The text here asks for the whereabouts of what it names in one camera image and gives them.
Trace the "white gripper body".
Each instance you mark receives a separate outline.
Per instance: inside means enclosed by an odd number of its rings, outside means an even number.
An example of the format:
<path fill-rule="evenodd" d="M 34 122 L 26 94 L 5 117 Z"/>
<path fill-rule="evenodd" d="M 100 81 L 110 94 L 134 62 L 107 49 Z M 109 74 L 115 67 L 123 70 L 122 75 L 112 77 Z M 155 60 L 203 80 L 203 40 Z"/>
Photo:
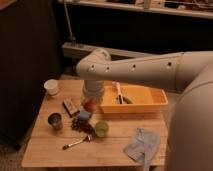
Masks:
<path fill-rule="evenodd" d="M 86 101 L 92 100 L 96 103 L 101 103 L 104 95 L 104 82 L 85 80 L 82 92 Z"/>

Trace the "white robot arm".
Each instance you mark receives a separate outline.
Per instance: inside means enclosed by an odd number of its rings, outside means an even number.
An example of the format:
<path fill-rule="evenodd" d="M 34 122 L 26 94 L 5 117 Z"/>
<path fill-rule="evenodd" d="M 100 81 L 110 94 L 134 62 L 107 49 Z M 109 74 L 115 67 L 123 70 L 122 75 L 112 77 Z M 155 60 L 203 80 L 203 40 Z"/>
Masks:
<path fill-rule="evenodd" d="M 165 171 L 213 171 L 213 51 L 113 61 L 97 49 L 76 67 L 84 80 L 112 80 L 180 94 L 169 126 Z"/>

